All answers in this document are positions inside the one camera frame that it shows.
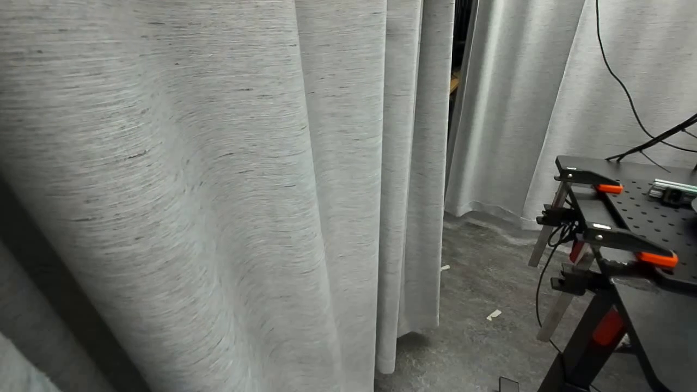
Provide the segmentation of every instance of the curtain fold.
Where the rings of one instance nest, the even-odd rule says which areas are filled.
[[[607,58],[652,132],[696,113],[696,2],[606,2]],[[554,157],[607,157],[644,142],[610,79],[594,34],[594,2],[479,2],[459,116],[453,123],[446,209],[491,211],[534,229],[554,191]],[[697,148],[693,138],[675,143]],[[696,155],[652,148],[664,166]]]
[[[373,389],[436,326],[452,17],[3,6],[0,175],[151,389]],[[36,366],[102,383],[60,374],[55,325]]]
[[[5,335],[0,335],[0,389],[57,392]]]
[[[36,364],[61,389],[113,389],[3,241],[0,279],[0,354],[5,358],[0,360],[0,385],[40,377],[38,371],[30,371]]]

